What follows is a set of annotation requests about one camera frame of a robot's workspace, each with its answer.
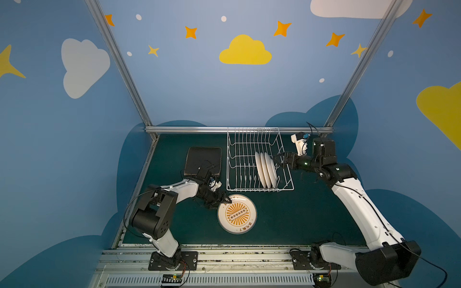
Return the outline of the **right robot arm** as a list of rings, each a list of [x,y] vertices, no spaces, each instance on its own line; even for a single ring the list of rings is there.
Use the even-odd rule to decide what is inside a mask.
[[[302,132],[293,134],[291,140],[296,152],[278,154],[276,161],[292,170],[318,174],[346,207],[367,245],[359,249],[335,242],[314,244],[309,253],[311,267],[319,270],[336,264],[349,268],[371,286],[409,277],[421,254],[420,246],[406,241],[386,220],[350,165],[338,163],[334,140]]]

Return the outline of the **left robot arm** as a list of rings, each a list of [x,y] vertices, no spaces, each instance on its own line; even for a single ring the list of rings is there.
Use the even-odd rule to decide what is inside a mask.
[[[232,200],[221,191],[221,186],[208,169],[201,169],[197,175],[170,186],[150,185],[133,208],[129,225],[147,238],[159,255],[176,259],[180,245],[170,231],[176,205],[189,198],[203,200],[209,209],[231,204]]]

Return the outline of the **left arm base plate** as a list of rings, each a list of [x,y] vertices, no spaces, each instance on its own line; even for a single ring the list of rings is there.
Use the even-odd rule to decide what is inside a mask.
[[[159,252],[153,252],[149,261],[149,271],[195,271],[198,264],[198,252],[177,251],[171,258]]]

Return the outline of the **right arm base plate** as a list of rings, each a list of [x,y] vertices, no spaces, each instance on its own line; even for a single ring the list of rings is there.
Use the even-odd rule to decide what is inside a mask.
[[[289,251],[294,270],[340,270],[338,264],[326,262],[320,252],[303,251],[293,248]]]

